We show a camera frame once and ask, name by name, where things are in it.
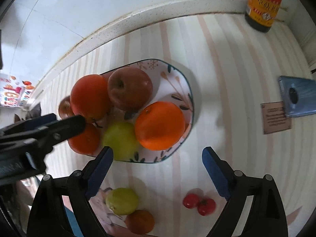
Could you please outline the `green fruit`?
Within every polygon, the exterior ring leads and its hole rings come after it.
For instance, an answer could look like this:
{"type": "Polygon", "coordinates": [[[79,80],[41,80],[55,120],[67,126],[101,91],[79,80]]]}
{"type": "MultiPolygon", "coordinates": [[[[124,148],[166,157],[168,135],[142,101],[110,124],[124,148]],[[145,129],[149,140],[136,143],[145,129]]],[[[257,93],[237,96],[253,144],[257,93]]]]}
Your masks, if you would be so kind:
{"type": "Polygon", "coordinates": [[[115,122],[107,128],[102,145],[112,148],[116,161],[129,161],[140,147],[135,137],[134,125],[124,121],[115,122]]]}
{"type": "Polygon", "coordinates": [[[136,211],[139,198],[133,189],[117,188],[109,192],[105,204],[114,214],[126,216],[136,211]]]}

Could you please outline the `dark orange tangerine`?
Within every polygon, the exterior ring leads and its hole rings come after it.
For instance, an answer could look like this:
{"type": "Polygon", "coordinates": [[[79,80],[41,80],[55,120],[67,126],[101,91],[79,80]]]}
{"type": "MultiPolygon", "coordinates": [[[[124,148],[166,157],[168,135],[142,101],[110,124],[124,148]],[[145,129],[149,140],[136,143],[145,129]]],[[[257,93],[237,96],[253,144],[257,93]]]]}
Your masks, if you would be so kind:
{"type": "Polygon", "coordinates": [[[147,234],[154,229],[155,219],[147,210],[136,210],[125,219],[127,228],[134,234],[147,234]]]}

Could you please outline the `small red apple left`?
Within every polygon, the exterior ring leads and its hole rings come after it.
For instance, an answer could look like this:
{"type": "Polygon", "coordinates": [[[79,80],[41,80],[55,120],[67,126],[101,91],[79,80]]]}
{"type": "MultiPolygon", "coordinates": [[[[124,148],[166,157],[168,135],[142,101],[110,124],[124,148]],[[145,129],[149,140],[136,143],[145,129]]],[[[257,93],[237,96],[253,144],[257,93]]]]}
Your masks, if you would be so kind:
{"type": "Polygon", "coordinates": [[[58,107],[58,114],[59,114],[61,119],[65,119],[65,118],[74,116],[73,110],[71,108],[69,96],[67,96],[61,100],[59,107],[58,107]]]}

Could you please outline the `red-orange tangerine top left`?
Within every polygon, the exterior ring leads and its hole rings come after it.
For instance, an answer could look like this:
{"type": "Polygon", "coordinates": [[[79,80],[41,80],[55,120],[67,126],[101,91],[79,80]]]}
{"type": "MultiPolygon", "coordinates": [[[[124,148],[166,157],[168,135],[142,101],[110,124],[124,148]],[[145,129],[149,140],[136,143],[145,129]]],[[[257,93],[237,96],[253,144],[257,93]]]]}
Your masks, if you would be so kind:
{"type": "Polygon", "coordinates": [[[98,74],[83,76],[71,90],[70,104],[73,113],[89,123],[103,119],[111,109],[107,80],[98,74]]]}

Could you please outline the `green fruit in plate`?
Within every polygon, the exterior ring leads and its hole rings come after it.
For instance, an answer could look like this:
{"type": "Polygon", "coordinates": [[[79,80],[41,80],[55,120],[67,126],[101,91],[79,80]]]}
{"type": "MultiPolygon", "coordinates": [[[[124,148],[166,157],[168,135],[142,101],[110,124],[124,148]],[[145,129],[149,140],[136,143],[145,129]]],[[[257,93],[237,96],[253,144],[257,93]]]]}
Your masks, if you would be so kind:
{"type": "Polygon", "coordinates": [[[107,128],[102,145],[112,148],[116,161],[129,161],[140,147],[135,137],[134,125],[124,121],[115,122],[107,128]]]}

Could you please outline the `dark red apple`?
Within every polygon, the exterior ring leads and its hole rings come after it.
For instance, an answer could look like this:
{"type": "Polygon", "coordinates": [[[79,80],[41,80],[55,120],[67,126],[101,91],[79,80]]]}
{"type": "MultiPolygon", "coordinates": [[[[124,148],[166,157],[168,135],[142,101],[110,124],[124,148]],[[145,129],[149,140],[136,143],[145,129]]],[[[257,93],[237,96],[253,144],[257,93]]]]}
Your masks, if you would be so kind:
{"type": "Polygon", "coordinates": [[[150,99],[153,84],[141,69],[122,67],[108,79],[108,95],[114,107],[128,112],[138,112],[150,99]]]}

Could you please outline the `brown paper card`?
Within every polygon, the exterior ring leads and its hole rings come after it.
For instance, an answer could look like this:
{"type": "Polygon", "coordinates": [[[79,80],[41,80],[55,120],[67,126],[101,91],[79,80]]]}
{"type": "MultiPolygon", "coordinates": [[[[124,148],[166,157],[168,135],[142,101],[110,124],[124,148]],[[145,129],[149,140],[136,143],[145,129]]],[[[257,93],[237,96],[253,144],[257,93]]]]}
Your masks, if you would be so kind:
{"type": "Polygon", "coordinates": [[[292,122],[285,116],[283,102],[262,103],[260,107],[265,135],[291,129],[292,122]]]}

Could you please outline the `large orange in front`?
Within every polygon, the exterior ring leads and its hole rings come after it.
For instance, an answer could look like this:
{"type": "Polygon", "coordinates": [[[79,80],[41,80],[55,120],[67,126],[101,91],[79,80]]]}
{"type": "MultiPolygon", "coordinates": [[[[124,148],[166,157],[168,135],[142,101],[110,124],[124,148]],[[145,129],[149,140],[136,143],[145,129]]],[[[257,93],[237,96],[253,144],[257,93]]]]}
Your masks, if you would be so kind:
{"type": "Polygon", "coordinates": [[[163,101],[144,108],[134,124],[138,142],[153,151],[171,148],[183,136],[185,129],[185,117],[180,108],[163,101]]]}

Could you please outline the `floral ceramic fruit plate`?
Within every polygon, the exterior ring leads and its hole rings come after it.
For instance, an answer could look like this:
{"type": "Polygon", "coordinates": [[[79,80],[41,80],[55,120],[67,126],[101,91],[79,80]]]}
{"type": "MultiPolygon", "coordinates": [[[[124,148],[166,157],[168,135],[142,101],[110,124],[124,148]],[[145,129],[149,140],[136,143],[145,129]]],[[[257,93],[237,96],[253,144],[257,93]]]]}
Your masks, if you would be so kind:
{"type": "Polygon", "coordinates": [[[121,68],[137,68],[144,71],[151,79],[153,93],[146,105],[161,101],[175,104],[185,118],[185,132],[172,147],[164,150],[152,151],[143,146],[122,159],[127,163],[154,164],[164,161],[179,150],[187,139],[194,120],[194,101],[190,84],[179,69],[159,59],[144,59],[130,63],[121,68]]]}

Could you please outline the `blue smartphone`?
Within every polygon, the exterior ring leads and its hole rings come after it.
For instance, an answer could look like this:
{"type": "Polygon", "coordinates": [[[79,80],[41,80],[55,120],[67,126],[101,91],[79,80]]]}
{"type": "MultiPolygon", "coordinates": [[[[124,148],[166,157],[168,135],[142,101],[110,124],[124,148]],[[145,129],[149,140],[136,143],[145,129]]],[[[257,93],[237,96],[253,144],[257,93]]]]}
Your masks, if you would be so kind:
{"type": "Polygon", "coordinates": [[[278,82],[286,117],[296,118],[315,114],[315,80],[293,76],[280,76],[278,82]]]}

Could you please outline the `striped cat tablecloth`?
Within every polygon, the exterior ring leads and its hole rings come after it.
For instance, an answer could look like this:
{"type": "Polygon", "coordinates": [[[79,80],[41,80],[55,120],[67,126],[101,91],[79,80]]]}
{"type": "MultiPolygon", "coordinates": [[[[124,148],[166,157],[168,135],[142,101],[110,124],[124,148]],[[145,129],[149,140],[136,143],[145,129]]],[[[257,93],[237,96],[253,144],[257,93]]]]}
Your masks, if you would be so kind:
{"type": "Polygon", "coordinates": [[[280,101],[279,76],[311,78],[291,30],[274,23],[267,34],[259,33],[241,14],[151,25],[66,68],[37,99],[42,113],[57,113],[83,75],[146,58],[164,60],[187,77],[195,108],[193,128],[179,150],[161,163],[113,163],[103,188],[133,188],[140,207],[155,218],[153,235],[206,236],[225,204],[202,164],[202,150],[210,146],[235,170],[274,177],[290,219],[289,236],[296,236],[315,208],[315,116],[295,118],[290,130],[265,135],[260,107],[280,101]],[[189,193],[200,201],[212,198],[216,210],[201,216],[197,207],[187,209],[182,201],[189,193]]]}

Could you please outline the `soy sauce bottle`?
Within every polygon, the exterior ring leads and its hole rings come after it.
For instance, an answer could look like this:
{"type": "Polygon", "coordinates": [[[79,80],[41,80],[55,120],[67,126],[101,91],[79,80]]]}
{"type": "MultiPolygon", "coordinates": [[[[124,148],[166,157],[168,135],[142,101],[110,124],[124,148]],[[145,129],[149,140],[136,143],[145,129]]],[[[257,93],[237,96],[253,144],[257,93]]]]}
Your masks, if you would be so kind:
{"type": "Polygon", "coordinates": [[[257,31],[267,33],[280,8],[282,0],[247,0],[245,20],[257,31]]]}

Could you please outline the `colourful wall sticker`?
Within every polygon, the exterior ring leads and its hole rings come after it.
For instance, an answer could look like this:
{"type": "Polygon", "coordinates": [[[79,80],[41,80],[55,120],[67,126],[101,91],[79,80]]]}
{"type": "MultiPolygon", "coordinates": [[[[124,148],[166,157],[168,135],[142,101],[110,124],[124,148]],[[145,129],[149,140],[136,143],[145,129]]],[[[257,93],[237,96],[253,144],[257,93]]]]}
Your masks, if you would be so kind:
{"type": "Polygon", "coordinates": [[[23,108],[34,89],[35,83],[22,76],[1,73],[1,106],[23,108]]]}

